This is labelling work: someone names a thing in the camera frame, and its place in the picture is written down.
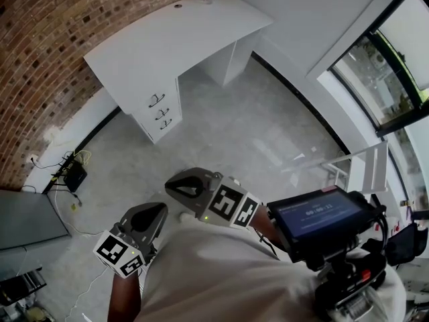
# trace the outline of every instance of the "desk leg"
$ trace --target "desk leg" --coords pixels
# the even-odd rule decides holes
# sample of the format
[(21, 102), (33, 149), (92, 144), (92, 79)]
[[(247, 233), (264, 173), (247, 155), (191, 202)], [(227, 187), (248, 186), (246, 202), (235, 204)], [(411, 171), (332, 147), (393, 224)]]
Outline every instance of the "desk leg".
[(220, 86), (225, 86), (245, 70), (259, 34), (257, 30), (229, 44), (203, 60), (199, 67)]

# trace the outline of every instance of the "white chair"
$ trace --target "white chair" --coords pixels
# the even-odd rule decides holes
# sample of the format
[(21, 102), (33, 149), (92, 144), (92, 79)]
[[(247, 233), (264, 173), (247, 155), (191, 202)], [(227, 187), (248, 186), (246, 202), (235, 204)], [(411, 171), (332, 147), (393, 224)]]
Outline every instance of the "white chair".
[[(387, 191), (387, 141), (368, 147), (354, 154), (341, 156), (334, 160), (320, 162), (319, 165), (335, 173), (335, 184), (340, 174), (346, 178), (345, 190), (358, 191), (363, 195)], [(351, 160), (350, 172), (338, 168), (334, 164)]]

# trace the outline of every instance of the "white shirt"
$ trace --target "white shirt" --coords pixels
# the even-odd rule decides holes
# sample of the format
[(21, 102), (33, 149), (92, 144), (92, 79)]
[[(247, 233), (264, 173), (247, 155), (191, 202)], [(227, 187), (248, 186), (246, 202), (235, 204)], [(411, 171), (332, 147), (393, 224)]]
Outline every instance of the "white shirt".
[[(389, 321), (402, 322), (405, 289), (386, 271), (377, 293)], [(319, 321), (312, 309), (319, 284), (304, 263), (279, 261), (247, 231), (189, 223), (149, 267), (136, 321)]]

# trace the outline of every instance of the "wall outlet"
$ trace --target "wall outlet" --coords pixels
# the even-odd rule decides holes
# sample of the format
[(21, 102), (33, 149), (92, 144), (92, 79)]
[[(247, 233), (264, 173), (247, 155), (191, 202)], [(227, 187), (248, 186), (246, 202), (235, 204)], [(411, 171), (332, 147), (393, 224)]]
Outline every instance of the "wall outlet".
[(25, 160), (25, 162), (27, 162), (27, 163), (31, 164), (31, 163), (32, 163), (32, 158), (33, 158), (33, 161), (34, 161), (34, 162), (36, 162), (36, 163), (37, 163), (37, 161), (39, 160), (39, 156), (34, 155), (34, 154), (30, 154), (30, 155), (27, 157), (27, 160)]

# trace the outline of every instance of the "brick wall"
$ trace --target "brick wall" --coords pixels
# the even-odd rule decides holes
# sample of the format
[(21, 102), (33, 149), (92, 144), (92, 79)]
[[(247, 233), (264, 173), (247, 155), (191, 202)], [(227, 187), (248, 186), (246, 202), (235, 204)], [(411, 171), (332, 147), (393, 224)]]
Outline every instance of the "brick wall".
[(177, 0), (0, 0), (0, 187), (20, 189), (48, 143), (101, 88), (83, 56)]

